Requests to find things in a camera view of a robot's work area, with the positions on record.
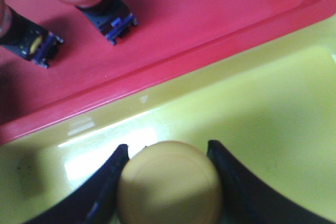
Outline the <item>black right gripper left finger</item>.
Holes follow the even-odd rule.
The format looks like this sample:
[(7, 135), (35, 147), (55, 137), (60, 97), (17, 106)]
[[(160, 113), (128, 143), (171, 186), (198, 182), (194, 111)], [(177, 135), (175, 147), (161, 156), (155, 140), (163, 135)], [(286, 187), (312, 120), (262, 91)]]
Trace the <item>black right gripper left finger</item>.
[(128, 146), (121, 144), (78, 189), (27, 223), (109, 222), (116, 209), (119, 179), (128, 161)]

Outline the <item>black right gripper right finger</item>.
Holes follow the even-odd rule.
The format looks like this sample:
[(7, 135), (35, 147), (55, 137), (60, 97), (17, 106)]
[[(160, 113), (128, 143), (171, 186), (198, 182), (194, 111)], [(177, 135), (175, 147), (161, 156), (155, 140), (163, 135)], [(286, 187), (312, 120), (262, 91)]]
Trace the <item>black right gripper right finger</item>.
[(334, 223), (268, 186), (220, 141), (208, 141), (207, 157), (222, 183), (220, 223)]

